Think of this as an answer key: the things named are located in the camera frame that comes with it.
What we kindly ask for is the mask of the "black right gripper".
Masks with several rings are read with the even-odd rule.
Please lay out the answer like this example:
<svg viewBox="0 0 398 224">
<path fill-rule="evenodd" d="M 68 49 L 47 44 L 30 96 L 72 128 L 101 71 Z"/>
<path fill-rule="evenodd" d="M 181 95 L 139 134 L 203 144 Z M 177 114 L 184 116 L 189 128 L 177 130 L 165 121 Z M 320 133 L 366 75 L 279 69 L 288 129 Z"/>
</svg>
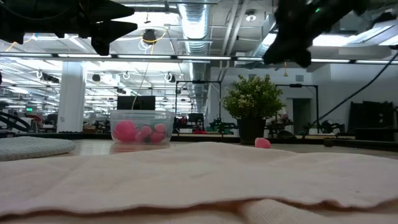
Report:
<svg viewBox="0 0 398 224">
<path fill-rule="evenodd" d="M 308 47 L 348 13 L 345 0 L 279 0 L 275 11 L 275 41 L 262 56 L 267 65 L 295 62 L 302 68 L 312 63 Z"/>
</svg>

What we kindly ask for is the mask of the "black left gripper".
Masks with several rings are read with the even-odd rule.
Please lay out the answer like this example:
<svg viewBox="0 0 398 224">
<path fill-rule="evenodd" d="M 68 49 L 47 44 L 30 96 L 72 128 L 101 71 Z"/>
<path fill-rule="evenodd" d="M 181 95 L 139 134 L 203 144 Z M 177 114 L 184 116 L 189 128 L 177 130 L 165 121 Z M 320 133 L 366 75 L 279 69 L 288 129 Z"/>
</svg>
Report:
<svg viewBox="0 0 398 224">
<path fill-rule="evenodd" d="M 88 16 L 83 7 L 88 2 Z M 28 32 L 91 36 L 91 46 L 99 55 L 109 55 L 109 45 L 137 29 L 137 24 L 111 21 L 134 14 L 112 0 L 0 0 L 0 39 L 24 42 Z"/>
</svg>

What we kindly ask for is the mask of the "big red toy apple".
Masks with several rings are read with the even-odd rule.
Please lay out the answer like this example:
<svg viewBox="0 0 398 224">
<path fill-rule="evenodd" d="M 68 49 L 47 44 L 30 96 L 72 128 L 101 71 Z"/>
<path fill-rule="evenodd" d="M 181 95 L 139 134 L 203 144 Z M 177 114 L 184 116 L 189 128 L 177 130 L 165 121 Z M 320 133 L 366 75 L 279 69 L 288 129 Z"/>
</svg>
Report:
<svg viewBox="0 0 398 224">
<path fill-rule="evenodd" d="M 130 120 L 124 120 L 115 125 L 112 135 L 119 142 L 134 142 L 137 133 L 137 126 Z"/>
</svg>

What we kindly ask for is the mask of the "clear plastic tupperware container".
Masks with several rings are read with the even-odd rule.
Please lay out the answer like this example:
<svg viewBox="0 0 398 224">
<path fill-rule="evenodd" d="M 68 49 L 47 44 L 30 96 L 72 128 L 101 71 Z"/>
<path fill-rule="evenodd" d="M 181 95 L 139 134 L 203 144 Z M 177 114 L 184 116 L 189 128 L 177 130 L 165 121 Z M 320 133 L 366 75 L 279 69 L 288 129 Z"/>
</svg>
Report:
<svg viewBox="0 0 398 224">
<path fill-rule="evenodd" d="M 165 132 L 165 139 L 158 144 L 168 144 L 173 132 L 175 114 L 169 111 L 156 111 L 156 110 L 112 110 L 110 112 L 110 131 L 112 139 L 120 144 L 151 144 L 145 143 L 144 139 L 141 138 L 140 130 L 143 126 L 150 126 L 152 128 L 152 133 L 156 132 L 154 130 L 154 125 L 157 123 L 164 123 L 167 126 Z M 136 141 L 134 142 L 119 142 L 113 138 L 113 129 L 119 121 L 130 120 L 138 128 L 138 133 L 136 134 Z"/>
</svg>

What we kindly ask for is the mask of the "long LED light bar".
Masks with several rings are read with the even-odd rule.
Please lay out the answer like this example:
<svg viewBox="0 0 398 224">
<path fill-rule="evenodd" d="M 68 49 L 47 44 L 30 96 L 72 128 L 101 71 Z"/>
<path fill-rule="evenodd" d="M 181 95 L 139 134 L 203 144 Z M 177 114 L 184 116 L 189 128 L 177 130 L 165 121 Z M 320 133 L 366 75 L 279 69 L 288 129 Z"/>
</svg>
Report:
<svg viewBox="0 0 398 224">
<path fill-rule="evenodd" d="M 111 54 L 101 56 L 97 54 L 50 54 L 50 53 L 23 53 L 0 52 L 0 57 L 29 58 L 35 60 L 82 60 L 82 61 L 143 61 L 143 62 L 263 62 L 260 57 L 236 57 L 236 56 L 200 56 L 200 55 L 126 55 Z"/>
</svg>

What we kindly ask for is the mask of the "green plant in black pot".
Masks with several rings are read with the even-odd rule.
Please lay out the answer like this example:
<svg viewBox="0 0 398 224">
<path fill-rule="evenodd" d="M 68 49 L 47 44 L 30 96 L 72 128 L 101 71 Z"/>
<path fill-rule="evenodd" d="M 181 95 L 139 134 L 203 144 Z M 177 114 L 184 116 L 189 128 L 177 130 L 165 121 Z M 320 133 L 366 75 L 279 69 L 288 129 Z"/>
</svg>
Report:
<svg viewBox="0 0 398 224">
<path fill-rule="evenodd" d="M 231 82 L 222 106 L 236 119 L 241 144 L 254 145 L 264 136 L 266 121 L 284 107 L 282 94 L 268 74 L 248 78 L 239 75 Z"/>
</svg>

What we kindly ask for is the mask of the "white building pillar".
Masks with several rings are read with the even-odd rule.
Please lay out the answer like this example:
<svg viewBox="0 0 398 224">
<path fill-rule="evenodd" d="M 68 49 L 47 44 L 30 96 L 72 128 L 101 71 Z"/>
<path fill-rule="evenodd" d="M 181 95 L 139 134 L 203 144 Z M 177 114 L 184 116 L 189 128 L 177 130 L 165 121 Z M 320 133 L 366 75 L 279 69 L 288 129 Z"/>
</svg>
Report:
<svg viewBox="0 0 398 224">
<path fill-rule="evenodd" d="M 57 132 L 82 132 L 86 69 L 83 62 L 63 62 Z"/>
</svg>

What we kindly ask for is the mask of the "black background monitor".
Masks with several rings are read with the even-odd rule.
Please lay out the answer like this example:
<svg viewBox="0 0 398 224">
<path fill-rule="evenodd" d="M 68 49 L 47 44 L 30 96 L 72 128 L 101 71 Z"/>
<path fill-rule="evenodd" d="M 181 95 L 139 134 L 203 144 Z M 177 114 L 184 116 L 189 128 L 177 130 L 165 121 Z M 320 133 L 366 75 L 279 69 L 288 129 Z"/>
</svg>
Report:
<svg viewBox="0 0 398 224">
<path fill-rule="evenodd" d="M 155 96 L 118 96 L 118 110 L 155 110 Z"/>
</svg>

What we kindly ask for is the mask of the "black cabinet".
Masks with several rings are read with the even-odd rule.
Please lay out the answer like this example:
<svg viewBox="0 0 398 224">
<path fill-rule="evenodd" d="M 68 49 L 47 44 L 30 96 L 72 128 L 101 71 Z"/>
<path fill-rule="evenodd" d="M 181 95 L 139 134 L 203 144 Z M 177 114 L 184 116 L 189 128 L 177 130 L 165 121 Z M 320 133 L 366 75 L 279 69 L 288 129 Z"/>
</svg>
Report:
<svg viewBox="0 0 398 224">
<path fill-rule="evenodd" d="M 394 142 L 394 135 L 398 134 L 394 116 L 393 102 L 351 102 L 348 132 L 355 134 L 357 140 Z"/>
</svg>

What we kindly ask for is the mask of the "grey folded cloth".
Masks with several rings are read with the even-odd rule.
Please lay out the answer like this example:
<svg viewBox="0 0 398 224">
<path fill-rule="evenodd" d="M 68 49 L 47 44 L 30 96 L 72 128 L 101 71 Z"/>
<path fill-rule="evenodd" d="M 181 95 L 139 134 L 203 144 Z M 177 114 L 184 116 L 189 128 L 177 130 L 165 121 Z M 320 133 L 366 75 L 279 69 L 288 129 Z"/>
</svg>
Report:
<svg viewBox="0 0 398 224">
<path fill-rule="evenodd" d="M 67 139 L 22 136 L 0 139 L 0 162 L 65 154 L 75 149 Z"/>
</svg>

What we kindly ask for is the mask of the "pink beige cloth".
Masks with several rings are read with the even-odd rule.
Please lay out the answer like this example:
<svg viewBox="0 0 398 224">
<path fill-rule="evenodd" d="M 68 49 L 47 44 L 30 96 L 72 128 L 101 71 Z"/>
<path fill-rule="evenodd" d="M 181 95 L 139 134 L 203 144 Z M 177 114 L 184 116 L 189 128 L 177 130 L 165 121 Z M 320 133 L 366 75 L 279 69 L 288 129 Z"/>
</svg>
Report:
<svg viewBox="0 0 398 224">
<path fill-rule="evenodd" d="M 0 224 L 398 224 L 398 160 L 200 142 L 0 162 Z"/>
</svg>

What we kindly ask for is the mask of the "black tall rack frame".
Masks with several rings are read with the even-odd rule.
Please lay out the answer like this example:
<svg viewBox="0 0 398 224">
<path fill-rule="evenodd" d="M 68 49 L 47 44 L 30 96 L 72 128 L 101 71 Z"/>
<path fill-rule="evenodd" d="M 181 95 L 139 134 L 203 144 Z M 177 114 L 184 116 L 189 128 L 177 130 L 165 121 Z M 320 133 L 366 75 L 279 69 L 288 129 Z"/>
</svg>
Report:
<svg viewBox="0 0 398 224">
<path fill-rule="evenodd" d="M 276 84 L 276 86 L 287 86 L 289 88 L 302 88 L 302 87 L 313 87 L 315 89 L 315 102 L 316 102 L 316 120 L 311 124 L 313 126 L 316 124 L 317 134 L 320 134 L 320 116 L 319 116 L 319 94 L 318 94 L 318 85 L 303 85 L 299 83 L 292 84 Z"/>
<path fill-rule="evenodd" d="M 221 82 L 220 81 L 208 81 L 208 80 L 192 80 L 192 81 L 176 81 L 175 83 L 175 113 L 177 113 L 177 97 L 180 94 L 181 90 L 185 89 L 185 85 L 189 83 L 193 86 L 194 96 L 193 96 L 193 104 L 197 111 L 206 109 L 206 101 L 210 99 L 209 96 L 201 96 L 205 90 L 210 90 L 212 87 L 218 92 L 218 106 L 219 112 L 218 117 L 219 119 L 222 118 L 221 114 Z M 206 88 L 202 90 L 196 89 L 197 85 L 206 85 Z"/>
</svg>

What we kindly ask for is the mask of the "silver ceiling ventilation duct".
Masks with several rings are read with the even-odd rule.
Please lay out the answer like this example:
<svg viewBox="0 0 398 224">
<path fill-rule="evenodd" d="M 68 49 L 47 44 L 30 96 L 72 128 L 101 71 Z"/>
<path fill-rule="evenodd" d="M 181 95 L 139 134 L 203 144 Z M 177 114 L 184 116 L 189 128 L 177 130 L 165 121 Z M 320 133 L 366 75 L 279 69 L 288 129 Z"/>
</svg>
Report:
<svg viewBox="0 0 398 224">
<path fill-rule="evenodd" d="M 207 56 L 210 53 L 210 43 L 207 42 L 210 31 L 210 6 L 206 4 L 179 4 L 179 12 L 182 16 L 181 25 L 185 42 L 186 54 L 190 56 Z M 189 74 L 191 81 L 203 81 L 202 84 L 189 84 L 188 89 L 193 97 L 197 112 L 205 111 L 208 84 L 210 80 L 210 64 L 205 62 L 190 62 Z"/>
</svg>

